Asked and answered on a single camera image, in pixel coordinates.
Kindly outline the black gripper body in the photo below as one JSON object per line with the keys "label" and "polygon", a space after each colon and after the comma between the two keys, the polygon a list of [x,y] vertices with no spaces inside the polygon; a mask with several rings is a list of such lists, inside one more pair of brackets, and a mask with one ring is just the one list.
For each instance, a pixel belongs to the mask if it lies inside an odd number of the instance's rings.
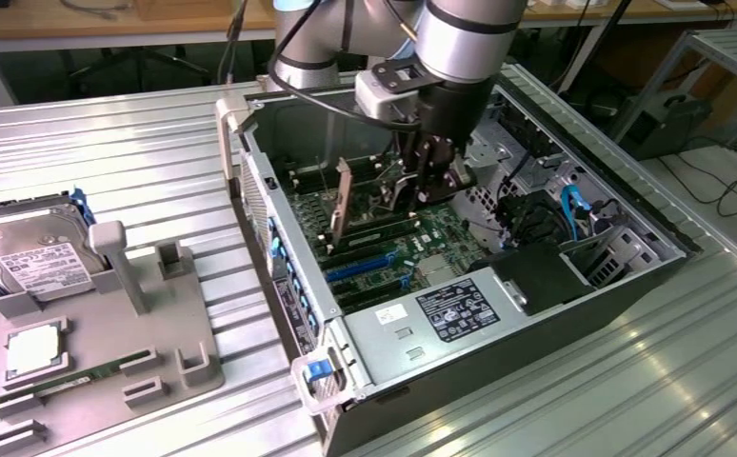
{"label": "black gripper body", "polygon": [[418,91],[421,130],[463,145],[478,126],[493,92],[494,79],[473,84],[443,81]]}

